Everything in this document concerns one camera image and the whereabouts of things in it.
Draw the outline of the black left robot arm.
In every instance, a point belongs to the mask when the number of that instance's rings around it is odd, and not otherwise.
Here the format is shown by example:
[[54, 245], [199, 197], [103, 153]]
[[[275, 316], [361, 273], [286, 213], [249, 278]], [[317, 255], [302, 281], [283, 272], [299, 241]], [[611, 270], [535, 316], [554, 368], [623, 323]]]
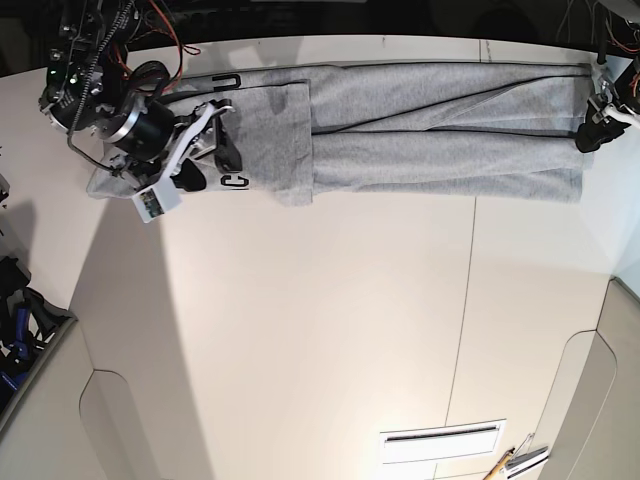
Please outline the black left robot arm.
[[[595, 152], [627, 129], [639, 127], [639, 3], [596, 1], [593, 33], [597, 47], [594, 92], [587, 100], [584, 120], [575, 137], [582, 153]], [[610, 48], [630, 58], [619, 74], [613, 74], [607, 66]]]

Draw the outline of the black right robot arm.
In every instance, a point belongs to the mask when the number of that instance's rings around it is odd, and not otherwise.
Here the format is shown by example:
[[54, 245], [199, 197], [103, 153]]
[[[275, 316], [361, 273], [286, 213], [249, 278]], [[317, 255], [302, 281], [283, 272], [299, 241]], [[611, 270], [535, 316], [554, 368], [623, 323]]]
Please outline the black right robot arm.
[[172, 187], [202, 191], [207, 181], [198, 162], [211, 161], [223, 175], [243, 170], [221, 120], [233, 106], [211, 91], [179, 90], [183, 71], [161, 61], [130, 68], [128, 46], [154, 32], [186, 52], [155, 1], [67, 2], [60, 27], [66, 45], [50, 52], [39, 107], [99, 178], [139, 192], [166, 175]]

